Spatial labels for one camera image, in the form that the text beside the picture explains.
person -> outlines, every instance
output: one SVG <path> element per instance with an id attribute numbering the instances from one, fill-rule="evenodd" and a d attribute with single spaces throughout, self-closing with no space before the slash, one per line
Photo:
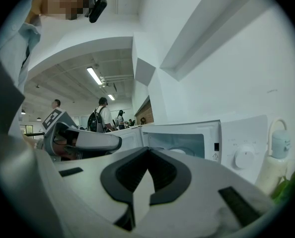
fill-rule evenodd
<path id="1" fill-rule="evenodd" d="M 132 121 L 132 119 L 129 119 L 129 126 L 134 126 L 134 121 Z"/>
<path id="2" fill-rule="evenodd" d="M 52 108 L 55 109 L 55 108 L 60 108 L 60 105 L 61 105 L 61 101 L 60 100 L 54 100 L 52 102 Z"/>
<path id="3" fill-rule="evenodd" d="M 119 129 L 124 129 L 124 119 L 122 117 L 122 115 L 124 114 L 123 110 L 120 110 L 119 111 L 119 114 L 116 118 L 116 120 L 118 121 L 118 124 L 119 124 Z"/>
<path id="4" fill-rule="evenodd" d="M 28 63 L 41 38 L 40 16 L 73 20 L 89 11 L 90 0 L 21 0 L 0 29 L 0 61 L 23 93 L 28 75 Z M 32 147 L 36 140 L 22 135 L 19 126 L 21 107 L 8 134 L 24 140 Z"/>
<path id="5" fill-rule="evenodd" d="M 112 127 L 111 122 L 112 122 L 112 117 L 111 117 L 111 112 L 110 110 L 107 108 L 108 105 L 108 101 L 106 98 L 101 97 L 99 99 L 99 106 L 95 109 L 95 111 L 100 112 L 100 115 L 102 117 L 103 120 L 103 127 L 107 127 L 109 130 L 111 131 L 115 131 L 115 129 Z"/>

white shirt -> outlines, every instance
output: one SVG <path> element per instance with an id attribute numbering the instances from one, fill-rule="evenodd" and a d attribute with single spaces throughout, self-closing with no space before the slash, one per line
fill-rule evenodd
<path id="1" fill-rule="evenodd" d="M 100 109 L 101 109 L 101 108 L 102 108 L 102 106 L 99 106 L 99 107 L 97 108 L 97 113 L 100 112 Z M 108 123 L 109 123 L 109 124 L 113 124 L 113 122 L 112 122 L 112 117 L 111 117 L 111 112 L 110 112 L 110 110 L 109 110 L 107 107 L 104 107 L 104 108 L 102 109 L 100 115 L 101 115 L 101 117 L 102 117 L 102 119 L 103 119 L 103 122 L 104 122 L 104 126 L 103 126 L 103 127 L 105 127 L 105 125 L 108 124 Z"/>

window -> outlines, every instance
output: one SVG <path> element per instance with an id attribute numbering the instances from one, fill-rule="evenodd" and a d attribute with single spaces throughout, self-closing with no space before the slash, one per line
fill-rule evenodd
<path id="1" fill-rule="evenodd" d="M 20 125 L 20 130 L 23 134 L 33 134 L 33 125 Z"/>

white appliance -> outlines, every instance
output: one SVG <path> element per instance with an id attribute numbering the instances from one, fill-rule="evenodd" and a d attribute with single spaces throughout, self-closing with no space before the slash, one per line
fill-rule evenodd
<path id="1" fill-rule="evenodd" d="M 195 123 L 143 125 L 111 132 L 122 138 L 123 152 L 136 147 L 174 150 L 222 164 L 255 183 L 267 145 L 267 116 Z"/>

fluorescent light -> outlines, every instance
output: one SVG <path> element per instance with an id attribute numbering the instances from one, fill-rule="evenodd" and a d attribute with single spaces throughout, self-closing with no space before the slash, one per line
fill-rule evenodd
<path id="1" fill-rule="evenodd" d="M 97 74 L 94 72 L 93 68 L 87 68 L 89 74 L 93 77 L 93 79 L 97 82 L 98 85 L 102 85 L 101 80 L 98 78 Z"/>
<path id="2" fill-rule="evenodd" d="M 114 101 L 114 98 L 111 94 L 108 94 L 109 98 Z"/>

